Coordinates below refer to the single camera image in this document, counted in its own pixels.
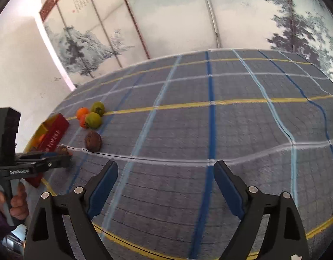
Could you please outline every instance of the blue gripper pad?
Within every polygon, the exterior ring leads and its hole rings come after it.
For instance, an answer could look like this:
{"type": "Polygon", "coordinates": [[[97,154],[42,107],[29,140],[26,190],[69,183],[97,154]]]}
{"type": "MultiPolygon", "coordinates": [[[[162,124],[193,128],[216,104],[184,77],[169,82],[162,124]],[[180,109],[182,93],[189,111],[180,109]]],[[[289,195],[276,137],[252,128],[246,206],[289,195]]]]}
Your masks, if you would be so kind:
{"type": "Polygon", "coordinates": [[[90,178],[86,184],[86,193],[84,196],[85,210],[87,210],[87,216],[90,220],[100,214],[117,177],[117,163],[108,161],[100,173],[90,178]]]}
{"type": "Polygon", "coordinates": [[[245,211],[243,209],[243,197],[239,193],[238,189],[233,184],[233,181],[236,176],[231,173],[229,168],[224,164],[224,166],[221,165],[221,162],[217,162],[214,165],[214,177],[215,181],[220,188],[220,191],[227,202],[229,209],[231,213],[235,216],[238,216],[240,220],[243,219],[245,216],[245,211]]]}

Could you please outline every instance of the white wall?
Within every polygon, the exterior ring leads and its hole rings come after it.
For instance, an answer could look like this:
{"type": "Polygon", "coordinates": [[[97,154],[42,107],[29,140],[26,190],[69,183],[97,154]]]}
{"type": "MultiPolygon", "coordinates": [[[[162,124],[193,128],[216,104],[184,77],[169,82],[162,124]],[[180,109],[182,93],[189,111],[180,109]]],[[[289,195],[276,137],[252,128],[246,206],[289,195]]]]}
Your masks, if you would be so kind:
{"type": "Polygon", "coordinates": [[[40,0],[10,0],[0,15],[0,107],[21,113],[18,152],[70,92],[40,35],[40,8],[40,0]]]}

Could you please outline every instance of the human hand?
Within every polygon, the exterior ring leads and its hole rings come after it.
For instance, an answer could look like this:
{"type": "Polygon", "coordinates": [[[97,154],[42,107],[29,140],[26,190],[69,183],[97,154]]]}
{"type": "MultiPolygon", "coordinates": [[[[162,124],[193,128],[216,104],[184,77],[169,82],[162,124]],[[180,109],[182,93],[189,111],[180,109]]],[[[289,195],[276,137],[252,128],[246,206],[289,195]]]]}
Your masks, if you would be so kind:
{"type": "MultiPolygon", "coordinates": [[[[10,215],[18,220],[24,220],[29,215],[27,206],[26,189],[22,183],[18,184],[17,195],[11,199],[10,215]]],[[[0,212],[4,214],[3,205],[5,203],[5,196],[0,191],[0,212]]]]}

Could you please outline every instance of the metal rivet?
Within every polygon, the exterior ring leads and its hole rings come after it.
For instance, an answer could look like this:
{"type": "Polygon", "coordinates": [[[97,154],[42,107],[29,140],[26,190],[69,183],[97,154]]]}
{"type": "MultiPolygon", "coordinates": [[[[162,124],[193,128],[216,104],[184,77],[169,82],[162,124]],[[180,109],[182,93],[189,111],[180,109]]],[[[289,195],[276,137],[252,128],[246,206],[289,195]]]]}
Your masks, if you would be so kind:
{"type": "Polygon", "coordinates": [[[43,192],[43,193],[41,194],[41,198],[42,198],[42,199],[48,198],[49,196],[50,196],[50,194],[49,194],[48,192],[43,192]]]}
{"type": "Polygon", "coordinates": [[[283,193],[282,193],[282,196],[283,196],[284,198],[290,198],[290,197],[291,197],[291,195],[290,195],[288,192],[283,192],[283,193]]]}
{"type": "Polygon", "coordinates": [[[249,192],[251,192],[251,193],[256,193],[256,192],[258,192],[258,189],[257,189],[255,186],[251,186],[251,187],[249,187],[248,190],[249,190],[249,192]]]}
{"type": "Polygon", "coordinates": [[[75,193],[82,193],[83,192],[83,187],[77,187],[74,189],[75,193]]]}

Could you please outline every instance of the green fruit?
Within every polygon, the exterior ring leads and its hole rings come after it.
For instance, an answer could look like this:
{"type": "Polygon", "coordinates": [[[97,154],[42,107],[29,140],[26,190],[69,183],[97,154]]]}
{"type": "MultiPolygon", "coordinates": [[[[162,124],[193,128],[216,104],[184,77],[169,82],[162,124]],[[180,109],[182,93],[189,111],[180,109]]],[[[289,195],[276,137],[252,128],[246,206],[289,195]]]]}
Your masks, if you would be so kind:
{"type": "Polygon", "coordinates": [[[102,124],[102,119],[99,114],[91,112],[86,115],[85,122],[90,128],[97,129],[102,124]]]}
{"type": "Polygon", "coordinates": [[[95,112],[100,116],[103,116],[105,113],[104,104],[101,101],[96,101],[94,104],[92,104],[91,112],[95,112]]]}

